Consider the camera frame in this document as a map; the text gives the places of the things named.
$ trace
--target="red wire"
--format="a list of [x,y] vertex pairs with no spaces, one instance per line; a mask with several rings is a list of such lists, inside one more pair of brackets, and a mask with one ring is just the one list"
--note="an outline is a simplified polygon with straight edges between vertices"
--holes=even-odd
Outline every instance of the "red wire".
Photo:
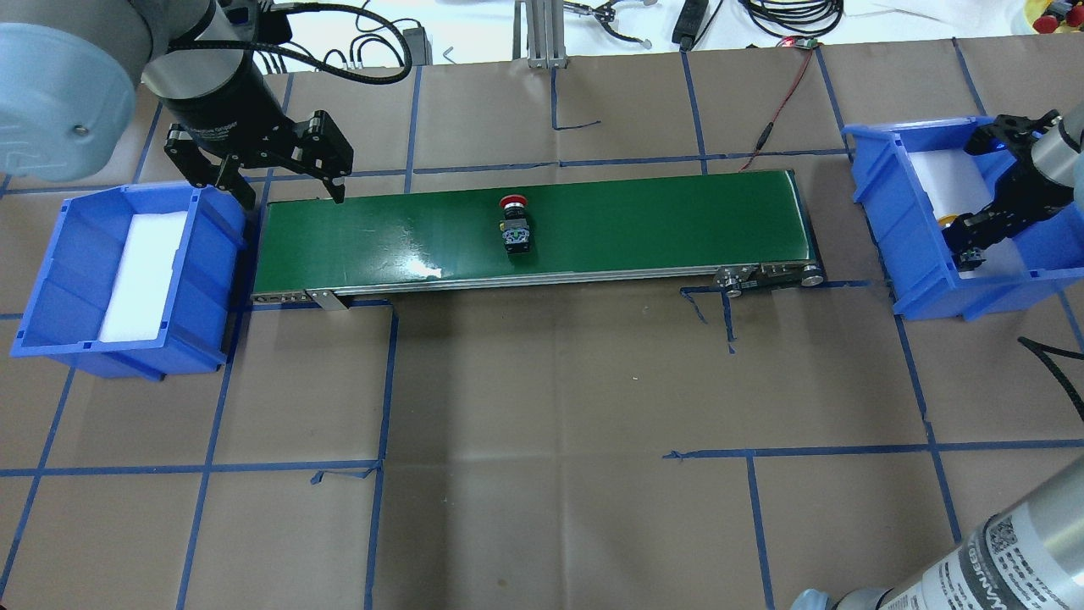
[[[810,49],[809,51],[805,51],[805,60],[802,61],[802,67],[798,68],[798,76],[796,76],[795,81],[790,83],[787,96],[783,98],[783,102],[779,103],[779,107],[775,108],[775,114],[772,115],[772,120],[770,122],[774,124],[779,118],[779,113],[783,112],[783,106],[787,105],[787,102],[789,102],[790,98],[795,94],[795,91],[798,89],[798,85],[802,81],[802,77],[805,76],[805,68],[810,66],[810,60],[812,59],[813,50]],[[760,148],[752,151],[752,156],[749,157],[749,160],[747,160],[746,164],[741,166],[741,169],[738,169],[738,171],[745,171],[748,169],[749,166],[752,165],[752,159],[757,158],[758,155],[760,155]]]

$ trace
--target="blue bin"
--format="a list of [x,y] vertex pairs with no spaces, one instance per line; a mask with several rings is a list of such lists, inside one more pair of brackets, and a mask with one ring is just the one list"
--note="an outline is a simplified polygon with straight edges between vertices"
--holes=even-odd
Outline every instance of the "blue bin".
[[[175,211],[186,216],[157,337],[100,341],[132,217]],[[118,186],[66,199],[11,355],[47,356],[106,378],[160,380],[216,371],[225,362],[222,336],[244,226],[244,212],[232,196],[183,182]]]
[[[1027,310],[1084,276],[1084,213],[1076,204],[1011,238],[1022,261],[1018,270],[982,276],[962,276],[957,271],[909,155],[960,150],[976,127],[992,120],[963,117],[843,129],[857,146],[852,167],[857,184],[854,200],[865,207],[880,247],[895,290],[894,311],[907,320],[963,316],[973,321],[984,314]],[[967,158],[990,192],[1015,163],[1008,151]]]

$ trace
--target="white bin bottom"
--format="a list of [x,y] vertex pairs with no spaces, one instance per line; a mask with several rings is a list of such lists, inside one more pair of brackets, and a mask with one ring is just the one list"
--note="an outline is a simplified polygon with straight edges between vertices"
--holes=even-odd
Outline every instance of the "white bin bottom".
[[[918,174],[922,190],[933,204],[933,218],[976,212],[994,199],[982,173],[975,165],[975,157],[963,150],[943,150],[908,153],[907,157]],[[960,277],[1015,275],[1028,271],[1020,251],[1012,239],[988,247],[986,261],[973,271],[959,273]]]
[[173,278],[173,259],[188,215],[173,211],[132,216],[99,341],[116,343],[158,337]]

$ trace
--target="conveyor belt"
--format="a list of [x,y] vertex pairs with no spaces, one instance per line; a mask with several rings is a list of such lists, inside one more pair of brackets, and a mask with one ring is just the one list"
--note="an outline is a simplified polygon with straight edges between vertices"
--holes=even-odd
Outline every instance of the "conveyor belt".
[[[529,200],[528,254],[504,250],[499,200],[509,193]],[[816,248],[792,172],[753,171],[384,195],[340,205],[272,203],[253,296],[308,300],[721,267],[752,287],[793,283],[795,271],[809,263],[817,263]]]

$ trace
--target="brown cardboard floor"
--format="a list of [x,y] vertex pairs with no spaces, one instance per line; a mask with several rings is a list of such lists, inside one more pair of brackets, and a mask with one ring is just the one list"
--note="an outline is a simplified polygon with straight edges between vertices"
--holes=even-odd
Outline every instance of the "brown cardboard floor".
[[[1084,426],[1015,341],[1075,349],[1084,290],[898,321],[839,128],[1066,106],[1068,38],[818,53],[754,167],[796,170],[828,287],[684,290],[706,324],[682,288],[710,277],[240,312],[225,367],[160,384],[0,360],[3,603],[787,608],[895,584],[1080,455]],[[1054,72],[997,69],[1003,48]],[[294,114],[332,111],[364,195],[735,171],[797,53],[271,80]],[[140,100],[99,174],[2,182],[0,337],[64,197],[179,178],[157,151],[168,112]],[[262,200],[322,191],[253,178]]]

